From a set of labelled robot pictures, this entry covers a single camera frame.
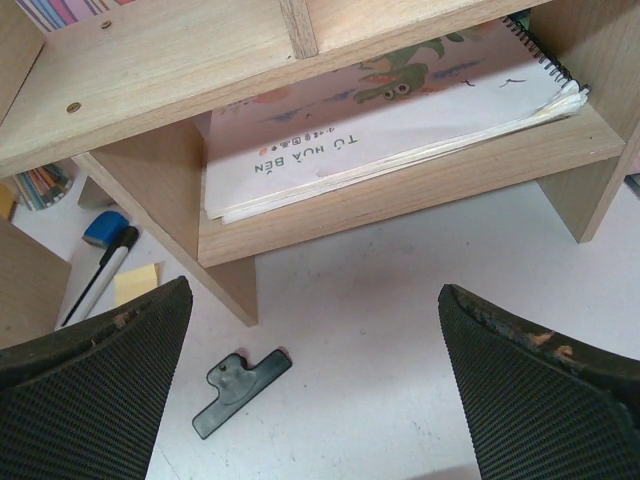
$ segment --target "wooden shelf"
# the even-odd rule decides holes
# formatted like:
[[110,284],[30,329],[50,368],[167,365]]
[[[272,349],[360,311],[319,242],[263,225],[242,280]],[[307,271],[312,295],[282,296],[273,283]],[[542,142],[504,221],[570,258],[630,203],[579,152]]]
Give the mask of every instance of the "wooden shelf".
[[320,54],[297,60],[278,0],[138,0],[48,37],[0,126],[0,177],[545,1],[309,0]]
[[575,117],[229,225],[201,212],[198,262],[213,266],[620,155],[624,141],[586,105]]

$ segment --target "white desk surface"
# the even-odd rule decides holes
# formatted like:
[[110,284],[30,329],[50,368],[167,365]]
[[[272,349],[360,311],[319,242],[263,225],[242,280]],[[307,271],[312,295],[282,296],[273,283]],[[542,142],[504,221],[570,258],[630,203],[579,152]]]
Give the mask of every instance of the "white desk surface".
[[[70,259],[96,215],[78,195],[19,209],[15,223]],[[148,478],[477,479],[438,323],[442,285],[640,358],[639,240],[640,202],[626,187],[596,239],[578,246],[529,183],[261,256],[251,329],[187,274],[194,310]],[[123,270],[151,262],[163,281],[185,273],[148,234]],[[95,313],[113,306],[112,288]],[[191,419],[215,397],[209,369],[234,351],[257,363],[278,347],[293,367],[201,440]]]

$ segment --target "sketchbook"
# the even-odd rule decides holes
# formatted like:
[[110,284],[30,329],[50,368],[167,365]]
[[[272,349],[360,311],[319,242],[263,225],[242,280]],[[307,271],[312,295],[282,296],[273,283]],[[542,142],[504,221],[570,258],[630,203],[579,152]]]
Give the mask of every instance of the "sketchbook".
[[215,110],[204,208],[210,219],[242,220],[585,102],[517,22],[498,19]]

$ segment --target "cartoon crocodile illustration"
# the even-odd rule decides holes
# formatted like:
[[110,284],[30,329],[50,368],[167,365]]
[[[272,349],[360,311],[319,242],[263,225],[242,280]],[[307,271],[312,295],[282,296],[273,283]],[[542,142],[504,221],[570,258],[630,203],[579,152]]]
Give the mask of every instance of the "cartoon crocodile illustration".
[[[451,42],[464,41],[464,37],[459,33],[450,33],[446,38]],[[429,73],[429,67],[425,63],[409,63],[420,48],[432,49],[438,54],[438,58],[442,58],[445,52],[442,38],[435,38],[361,62],[358,67],[361,70],[378,71],[362,77],[360,81],[382,85],[361,90],[354,95],[354,100],[357,103],[364,103],[381,95],[385,100],[399,100],[421,90]]]

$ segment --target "screw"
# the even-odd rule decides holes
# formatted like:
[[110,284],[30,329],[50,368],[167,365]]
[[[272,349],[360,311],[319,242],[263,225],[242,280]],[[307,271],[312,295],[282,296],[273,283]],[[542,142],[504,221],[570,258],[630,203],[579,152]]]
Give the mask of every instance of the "screw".
[[73,102],[72,104],[70,104],[70,105],[67,107],[67,113],[75,113],[75,112],[77,112],[78,110],[80,110],[80,107],[81,107],[81,106],[82,106],[82,105],[80,105],[80,103],[79,103],[79,102]]

